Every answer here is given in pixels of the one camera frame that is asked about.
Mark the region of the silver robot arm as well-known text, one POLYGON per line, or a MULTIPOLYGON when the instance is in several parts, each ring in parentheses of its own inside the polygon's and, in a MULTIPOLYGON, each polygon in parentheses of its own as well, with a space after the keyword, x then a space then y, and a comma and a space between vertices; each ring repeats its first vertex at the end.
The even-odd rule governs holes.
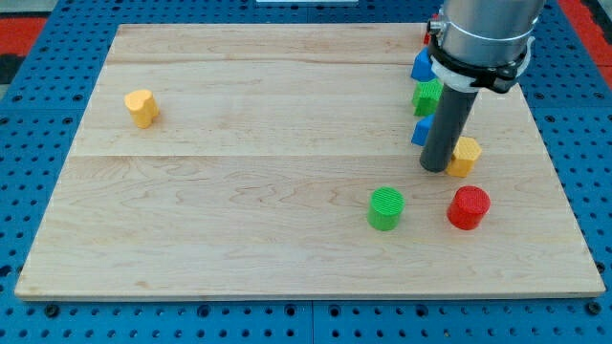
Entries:
POLYGON ((544 0, 447 0, 439 12, 439 46, 472 66, 507 65, 527 50, 544 4, 544 0))

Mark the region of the red block behind arm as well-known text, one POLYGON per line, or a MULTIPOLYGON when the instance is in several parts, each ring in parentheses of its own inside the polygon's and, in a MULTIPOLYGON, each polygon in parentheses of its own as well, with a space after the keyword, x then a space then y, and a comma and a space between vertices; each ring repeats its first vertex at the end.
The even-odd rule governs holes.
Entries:
POLYGON ((426 33, 424 35, 424 40, 423 40, 423 44, 424 45, 428 45, 429 41, 430 41, 430 22, 431 21, 437 21, 439 17, 439 13, 433 13, 431 15, 431 17, 427 20, 426 22, 426 33))

